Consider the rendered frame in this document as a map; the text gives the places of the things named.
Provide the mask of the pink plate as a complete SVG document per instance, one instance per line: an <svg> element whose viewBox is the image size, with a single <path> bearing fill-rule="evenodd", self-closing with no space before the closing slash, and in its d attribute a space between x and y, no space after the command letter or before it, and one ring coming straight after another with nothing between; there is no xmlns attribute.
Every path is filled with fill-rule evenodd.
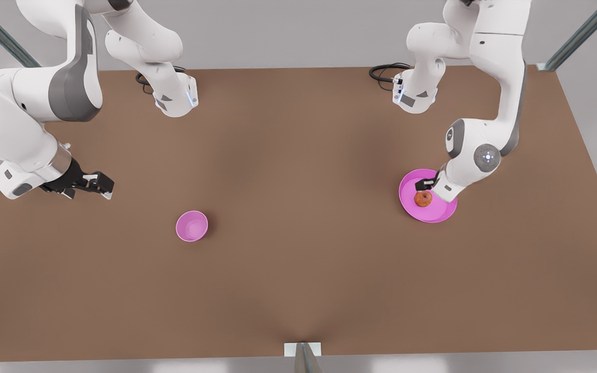
<svg viewBox="0 0 597 373"><path fill-rule="evenodd" d="M450 203L441 200L429 190L433 196L428 206L419 206L415 201L417 193L415 184L421 179L431 179L436 176L436 170L430 168L418 168L409 172L400 182L399 196L404 210L413 218L426 223L439 223L450 218L457 209L458 199Z"/></svg>

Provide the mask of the pink bowl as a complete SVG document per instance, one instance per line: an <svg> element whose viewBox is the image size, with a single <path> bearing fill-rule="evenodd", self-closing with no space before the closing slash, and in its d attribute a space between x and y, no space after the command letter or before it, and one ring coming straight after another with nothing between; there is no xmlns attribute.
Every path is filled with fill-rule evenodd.
<svg viewBox="0 0 597 373"><path fill-rule="evenodd" d="M198 241L208 231L208 218L197 210L185 212L176 221L175 231L178 238L185 242Z"/></svg>

